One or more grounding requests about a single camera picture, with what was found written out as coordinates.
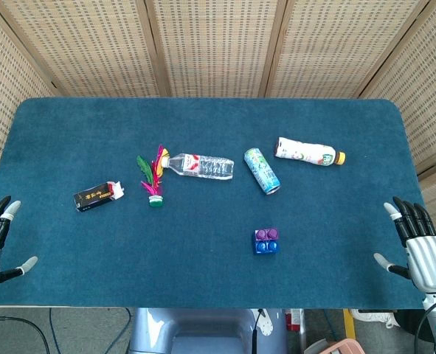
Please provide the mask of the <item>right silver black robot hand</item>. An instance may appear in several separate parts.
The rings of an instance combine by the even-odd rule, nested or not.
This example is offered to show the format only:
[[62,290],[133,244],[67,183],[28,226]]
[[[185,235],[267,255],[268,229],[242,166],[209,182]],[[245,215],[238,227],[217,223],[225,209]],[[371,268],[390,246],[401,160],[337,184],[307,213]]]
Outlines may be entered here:
[[386,271],[412,281],[425,294],[436,294],[436,229],[427,210],[395,196],[384,208],[395,224],[406,253],[406,266],[396,265],[382,254],[376,262]]

